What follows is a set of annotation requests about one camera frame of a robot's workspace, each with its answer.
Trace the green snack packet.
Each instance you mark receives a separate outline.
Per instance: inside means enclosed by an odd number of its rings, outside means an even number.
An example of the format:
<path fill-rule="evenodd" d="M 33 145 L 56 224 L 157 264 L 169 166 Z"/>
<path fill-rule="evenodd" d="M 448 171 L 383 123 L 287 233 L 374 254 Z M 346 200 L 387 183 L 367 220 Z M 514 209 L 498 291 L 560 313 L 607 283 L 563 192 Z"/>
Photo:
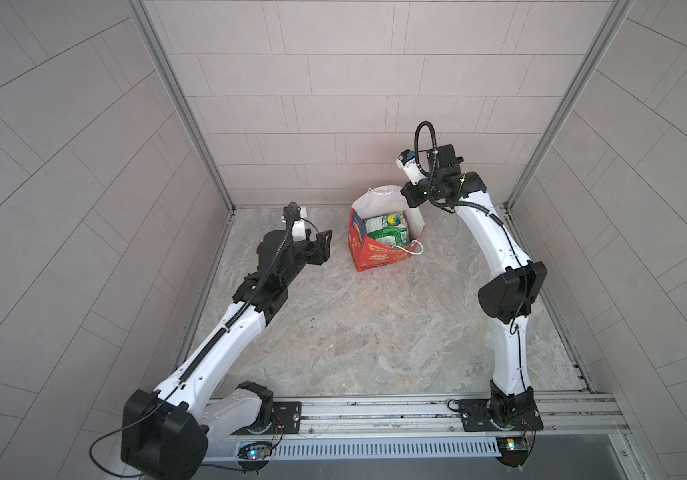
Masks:
<path fill-rule="evenodd" d="M 403 212 L 367 218 L 365 230 L 367 230 L 367 237 L 389 248 L 407 247 L 411 244 L 409 224 Z"/>

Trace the red paper gift bag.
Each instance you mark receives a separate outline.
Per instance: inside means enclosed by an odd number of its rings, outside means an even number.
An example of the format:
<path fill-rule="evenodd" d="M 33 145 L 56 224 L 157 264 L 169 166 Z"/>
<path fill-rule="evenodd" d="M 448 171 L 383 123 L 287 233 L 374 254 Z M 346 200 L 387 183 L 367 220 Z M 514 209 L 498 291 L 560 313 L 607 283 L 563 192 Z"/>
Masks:
<path fill-rule="evenodd" d="M 367 237 L 367 218 L 395 212 L 405 213 L 411 244 L 407 247 L 389 248 Z M 349 252 L 355 269 L 357 272 L 365 272 L 423 254 L 421 236 L 424 231 L 425 220 L 421 211 L 419 208 L 409 207 L 399 186 L 387 185 L 367 190 L 366 194 L 353 202 L 349 212 Z"/>

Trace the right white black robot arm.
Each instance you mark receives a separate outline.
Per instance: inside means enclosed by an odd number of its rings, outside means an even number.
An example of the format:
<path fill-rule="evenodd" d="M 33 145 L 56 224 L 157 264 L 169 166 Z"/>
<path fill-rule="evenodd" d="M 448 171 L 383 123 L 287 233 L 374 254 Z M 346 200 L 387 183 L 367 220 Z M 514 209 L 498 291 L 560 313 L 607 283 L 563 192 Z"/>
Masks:
<path fill-rule="evenodd" d="M 419 151 L 399 154 L 397 167 L 409 179 L 401 194 L 411 207 L 429 202 L 459 216 L 491 270 L 491 280 L 477 292 L 481 309 L 495 320 L 495 369 L 487 418 L 501 430 L 541 430 L 543 422 L 527 373 L 527 326 L 547 267 L 531 260 L 513 240 L 495 211 L 487 186 L 477 173 L 461 171 L 463 159 L 455 155 L 453 146 L 436 147 L 425 154 L 427 169 L 419 163 Z"/>

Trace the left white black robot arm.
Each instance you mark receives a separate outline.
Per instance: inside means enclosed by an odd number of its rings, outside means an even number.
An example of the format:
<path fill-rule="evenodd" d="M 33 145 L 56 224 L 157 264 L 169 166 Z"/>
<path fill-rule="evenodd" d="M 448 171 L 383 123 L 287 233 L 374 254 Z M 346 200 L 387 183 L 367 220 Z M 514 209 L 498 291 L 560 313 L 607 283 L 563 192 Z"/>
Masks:
<path fill-rule="evenodd" d="M 190 479 L 211 445 L 243 429 L 273 426 L 273 393 L 255 382 L 226 398 L 211 396 L 247 346 L 288 299 L 290 284 L 308 265 L 330 259 L 333 233 L 307 229 L 267 233 L 223 319 L 194 353 L 153 391 L 137 390 L 126 402 L 121 460 L 154 479 Z"/>

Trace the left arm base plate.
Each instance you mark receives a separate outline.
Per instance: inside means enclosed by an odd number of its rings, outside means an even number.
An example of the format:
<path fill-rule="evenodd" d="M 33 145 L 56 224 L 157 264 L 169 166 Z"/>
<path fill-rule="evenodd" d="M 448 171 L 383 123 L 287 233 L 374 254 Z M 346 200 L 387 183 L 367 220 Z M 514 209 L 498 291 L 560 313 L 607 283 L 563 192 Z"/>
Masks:
<path fill-rule="evenodd" d="M 274 401 L 272 408 L 262 406 L 257 420 L 234 432 L 234 435 L 276 434 L 278 426 L 285 434 L 298 434 L 303 405 L 299 401 Z"/>

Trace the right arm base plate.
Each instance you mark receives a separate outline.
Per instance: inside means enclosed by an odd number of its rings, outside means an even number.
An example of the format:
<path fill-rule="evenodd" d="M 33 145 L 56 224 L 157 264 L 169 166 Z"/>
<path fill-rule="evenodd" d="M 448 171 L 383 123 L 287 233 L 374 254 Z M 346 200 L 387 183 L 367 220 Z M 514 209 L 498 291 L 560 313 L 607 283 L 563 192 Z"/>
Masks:
<path fill-rule="evenodd" d="M 465 432 L 541 431 L 543 418 L 533 398 L 462 399 L 457 402 Z"/>

